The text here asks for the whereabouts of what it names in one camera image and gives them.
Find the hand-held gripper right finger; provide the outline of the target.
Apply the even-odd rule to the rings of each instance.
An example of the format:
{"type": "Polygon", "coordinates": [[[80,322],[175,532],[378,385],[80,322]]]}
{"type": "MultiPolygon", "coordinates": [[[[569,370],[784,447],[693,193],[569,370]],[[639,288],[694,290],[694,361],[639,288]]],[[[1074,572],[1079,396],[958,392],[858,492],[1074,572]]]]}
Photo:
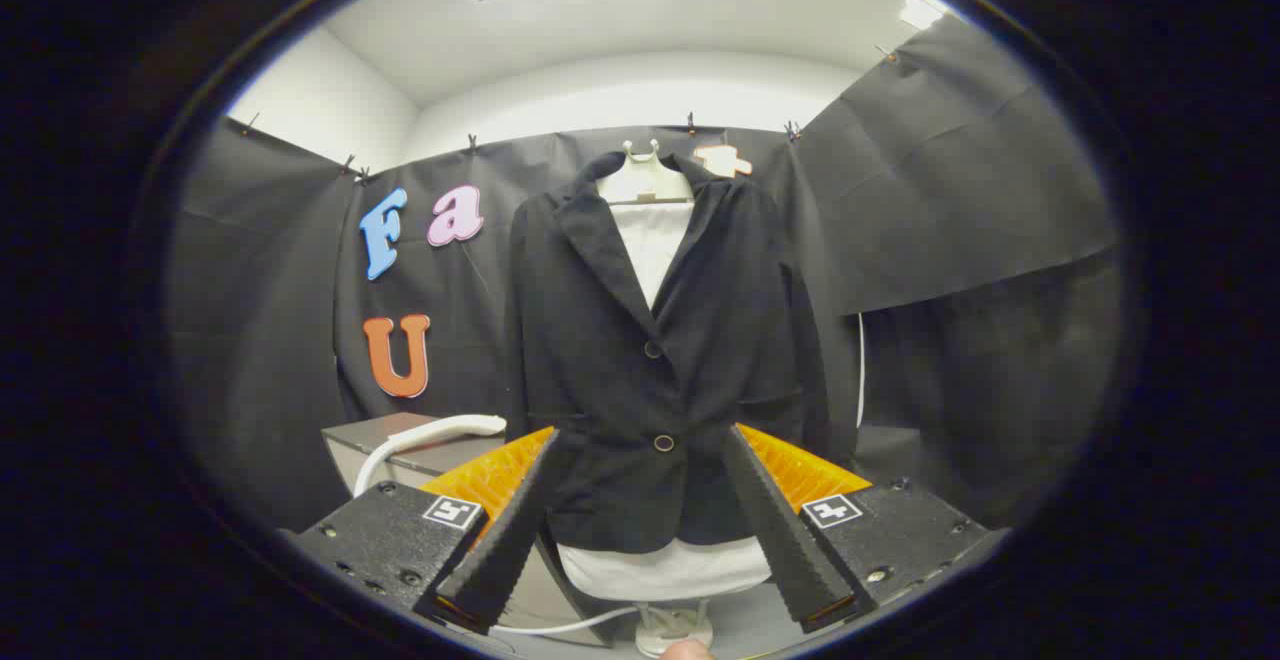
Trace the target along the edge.
{"type": "Polygon", "coordinates": [[[746,423],[730,428],[722,458],[806,633],[919,595],[998,542],[914,478],[872,483],[746,423]]]}

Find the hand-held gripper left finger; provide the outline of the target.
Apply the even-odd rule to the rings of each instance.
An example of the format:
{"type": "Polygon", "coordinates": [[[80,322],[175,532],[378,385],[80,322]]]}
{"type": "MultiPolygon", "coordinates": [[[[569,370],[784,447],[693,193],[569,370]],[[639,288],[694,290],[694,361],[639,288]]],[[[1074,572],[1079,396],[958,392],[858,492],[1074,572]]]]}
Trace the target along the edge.
{"type": "Polygon", "coordinates": [[[291,547],[376,604],[485,634],[559,483],[561,431],[540,428],[421,486],[372,483],[291,547]]]}

